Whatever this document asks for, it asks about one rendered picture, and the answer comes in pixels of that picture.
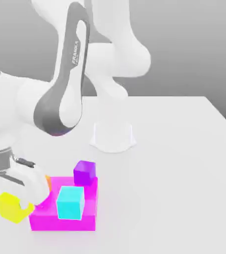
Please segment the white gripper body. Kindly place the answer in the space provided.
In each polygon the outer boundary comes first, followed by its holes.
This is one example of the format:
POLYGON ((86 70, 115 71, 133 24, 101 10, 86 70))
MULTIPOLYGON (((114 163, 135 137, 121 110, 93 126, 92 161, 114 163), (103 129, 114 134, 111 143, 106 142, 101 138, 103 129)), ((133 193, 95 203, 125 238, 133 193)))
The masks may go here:
POLYGON ((37 166, 33 168, 13 164, 0 171, 0 193, 7 192, 33 205, 41 204, 50 194, 44 172, 37 166))

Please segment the small yellow cube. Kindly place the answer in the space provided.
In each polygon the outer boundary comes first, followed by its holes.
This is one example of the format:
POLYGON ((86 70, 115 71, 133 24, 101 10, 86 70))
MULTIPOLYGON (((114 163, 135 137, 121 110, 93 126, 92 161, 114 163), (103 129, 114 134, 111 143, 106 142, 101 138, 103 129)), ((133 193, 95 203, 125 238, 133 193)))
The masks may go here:
POLYGON ((31 203, 29 203, 25 209, 22 209, 18 197, 7 192, 0 194, 0 215, 13 223, 20 223, 24 218, 28 217, 34 209, 35 206, 31 203))

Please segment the small orange cube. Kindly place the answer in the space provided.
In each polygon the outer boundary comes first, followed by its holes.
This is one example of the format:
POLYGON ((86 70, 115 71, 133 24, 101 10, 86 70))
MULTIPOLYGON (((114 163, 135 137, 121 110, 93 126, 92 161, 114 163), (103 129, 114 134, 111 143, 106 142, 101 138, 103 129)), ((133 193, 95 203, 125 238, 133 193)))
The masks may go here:
POLYGON ((51 177, 48 175, 45 175, 47 183, 48 183, 48 187, 49 187, 49 191, 52 191, 52 182, 51 182, 51 177))

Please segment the small cyan cube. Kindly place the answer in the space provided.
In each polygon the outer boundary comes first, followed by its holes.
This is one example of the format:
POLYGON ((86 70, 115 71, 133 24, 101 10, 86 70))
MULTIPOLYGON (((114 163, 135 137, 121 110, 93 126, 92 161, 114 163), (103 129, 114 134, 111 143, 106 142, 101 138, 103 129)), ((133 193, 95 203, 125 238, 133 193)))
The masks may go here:
POLYGON ((61 186, 56 207, 59 219, 81 220, 85 207, 84 187, 61 186))

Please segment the small purple cube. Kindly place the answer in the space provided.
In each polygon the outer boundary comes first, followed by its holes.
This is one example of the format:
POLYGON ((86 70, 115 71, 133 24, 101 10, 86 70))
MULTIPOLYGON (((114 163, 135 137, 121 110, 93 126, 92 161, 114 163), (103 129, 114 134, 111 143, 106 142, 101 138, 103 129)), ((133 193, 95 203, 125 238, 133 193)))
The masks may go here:
POLYGON ((73 169, 76 186, 90 186, 96 177, 96 163, 80 160, 73 169))

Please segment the large magenta box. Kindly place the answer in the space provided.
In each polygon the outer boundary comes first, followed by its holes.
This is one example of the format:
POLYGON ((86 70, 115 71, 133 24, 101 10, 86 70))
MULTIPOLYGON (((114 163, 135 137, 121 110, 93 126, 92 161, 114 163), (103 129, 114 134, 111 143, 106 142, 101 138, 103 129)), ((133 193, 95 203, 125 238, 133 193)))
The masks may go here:
POLYGON ((59 219, 57 197, 62 186, 74 186, 73 177, 51 177, 52 191, 48 198, 36 206, 29 215, 33 231, 94 231, 98 204, 98 178, 84 187, 85 206, 81 220, 59 219))

